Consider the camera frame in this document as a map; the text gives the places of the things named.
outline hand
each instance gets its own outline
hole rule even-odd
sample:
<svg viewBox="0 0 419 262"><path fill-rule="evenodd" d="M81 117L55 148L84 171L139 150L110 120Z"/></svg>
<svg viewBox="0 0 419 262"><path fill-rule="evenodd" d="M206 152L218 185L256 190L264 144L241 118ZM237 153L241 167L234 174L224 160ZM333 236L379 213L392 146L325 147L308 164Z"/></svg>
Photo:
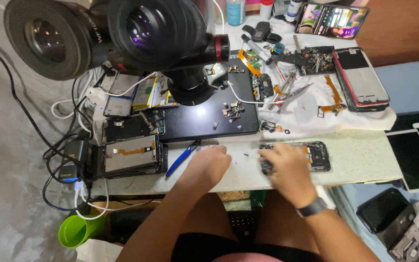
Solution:
<svg viewBox="0 0 419 262"><path fill-rule="evenodd" d="M221 181L229 168L232 158L226 152L225 146L214 146L197 152L177 180L176 186L200 199Z"/></svg>
<svg viewBox="0 0 419 262"><path fill-rule="evenodd" d="M258 153L274 165L274 173L269 179L295 208L310 205L316 199L308 162L301 148L276 143L273 150L261 149Z"/></svg>

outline wristwatch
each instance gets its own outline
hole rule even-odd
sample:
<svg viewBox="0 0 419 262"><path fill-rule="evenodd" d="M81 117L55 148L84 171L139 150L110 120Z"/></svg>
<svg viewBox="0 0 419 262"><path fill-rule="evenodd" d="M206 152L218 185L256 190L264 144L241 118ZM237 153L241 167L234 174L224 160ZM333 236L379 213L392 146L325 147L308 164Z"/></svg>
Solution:
<svg viewBox="0 0 419 262"><path fill-rule="evenodd" d="M316 197L316 199L310 205L295 210L300 217L307 217L318 214L325 209L327 209L327 205L324 200L320 197Z"/></svg>

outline green cup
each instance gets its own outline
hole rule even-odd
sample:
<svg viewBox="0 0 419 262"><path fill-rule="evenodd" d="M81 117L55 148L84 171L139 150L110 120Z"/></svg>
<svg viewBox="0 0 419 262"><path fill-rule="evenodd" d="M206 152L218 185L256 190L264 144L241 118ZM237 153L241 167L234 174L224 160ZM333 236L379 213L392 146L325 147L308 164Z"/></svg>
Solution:
<svg viewBox="0 0 419 262"><path fill-rule="evenodd" d="M103 230L104 217L94 220L85 220L77 215L70 216L59 228L58 238L61 245L67 248L76 248L87 239L95 237Z"/></svg>

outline wire cutter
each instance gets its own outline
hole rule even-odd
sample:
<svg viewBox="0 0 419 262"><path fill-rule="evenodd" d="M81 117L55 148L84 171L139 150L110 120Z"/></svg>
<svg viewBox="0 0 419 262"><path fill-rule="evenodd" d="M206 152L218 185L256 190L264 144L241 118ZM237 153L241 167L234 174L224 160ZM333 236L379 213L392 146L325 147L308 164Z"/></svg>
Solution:
<svg viewBox="0 0 419 262"><path fill-rule="evenodd" d="M182 164L182 162L187 159L192 151L194 151L197 147L200 147L201 139L195 140L193 144L191 144L187 149L180 155L179 158L171 165L171 167L166 172L166 177L169 177L177 168Z"/></svg>

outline black shorts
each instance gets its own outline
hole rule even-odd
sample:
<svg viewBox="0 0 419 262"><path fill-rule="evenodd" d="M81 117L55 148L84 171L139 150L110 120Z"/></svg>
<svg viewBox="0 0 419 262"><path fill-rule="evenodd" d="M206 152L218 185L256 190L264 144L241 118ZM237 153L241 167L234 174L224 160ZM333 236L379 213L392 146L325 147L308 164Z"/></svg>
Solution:
<svg viewBox="0 0 419 262"><path fill-rule="evenodd" d="M174 250L172 262L211 262L214 259L232 253L260 253L284 262L321 262L321 256L294 247L282 247L269 244L252 244L241 248L236 241L204 233L180 234Z"/></svg>

